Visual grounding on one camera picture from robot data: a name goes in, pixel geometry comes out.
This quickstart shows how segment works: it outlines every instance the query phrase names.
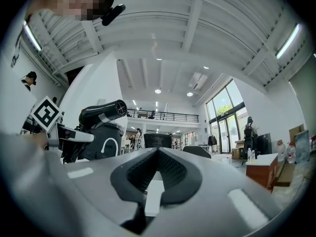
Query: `railing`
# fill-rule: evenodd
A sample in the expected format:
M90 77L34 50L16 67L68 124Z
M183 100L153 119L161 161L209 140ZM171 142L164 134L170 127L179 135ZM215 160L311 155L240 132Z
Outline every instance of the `railing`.
M194 122L198 123L198 115L181 114L181 113L164 113L144 110L127 110L127 116L140 119L157 119L168 121Z

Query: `ceiling vent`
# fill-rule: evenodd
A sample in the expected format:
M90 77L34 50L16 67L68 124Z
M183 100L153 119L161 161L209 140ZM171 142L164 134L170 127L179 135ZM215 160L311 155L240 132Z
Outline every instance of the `ceiling vent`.
M189 82L189 87L193 90L200 90L207 79L206 75L195 72Z

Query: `table surface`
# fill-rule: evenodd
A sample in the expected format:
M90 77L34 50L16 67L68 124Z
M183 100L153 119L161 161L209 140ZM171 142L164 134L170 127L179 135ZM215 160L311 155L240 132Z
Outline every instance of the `table surface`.
M249 166L270 166L277 154L258 155L257 159L252 162L246 162Z

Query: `green tree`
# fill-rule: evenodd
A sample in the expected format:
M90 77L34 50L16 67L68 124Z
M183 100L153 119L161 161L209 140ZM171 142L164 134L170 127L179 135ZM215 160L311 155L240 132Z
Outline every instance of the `green tree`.
M221 114L229 111L231 108L233 108L231 104L230 105L224 105L224 106L218 108L217 111L216 111L217 116L220 116Z

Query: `black cap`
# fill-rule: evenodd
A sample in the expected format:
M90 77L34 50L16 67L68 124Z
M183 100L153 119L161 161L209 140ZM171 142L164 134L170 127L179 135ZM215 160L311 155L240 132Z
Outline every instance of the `black cap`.
M34 79L33 84L36 85L36 78L37 78L38 76L36 75L36 73L35 73L34 71L29 72L26 76L27 76L28 78L33 78L33 79Z

